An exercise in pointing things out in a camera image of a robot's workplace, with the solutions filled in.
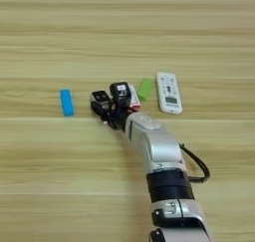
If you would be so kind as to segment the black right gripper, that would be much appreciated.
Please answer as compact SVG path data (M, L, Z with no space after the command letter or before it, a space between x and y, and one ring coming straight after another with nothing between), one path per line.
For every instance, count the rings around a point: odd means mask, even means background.
M96 115L98 115L103 122L114 130L126 130L126 123L128 116L132 113L129 108L122 108L116 104L109 107L108 104L91 102L91 108Z

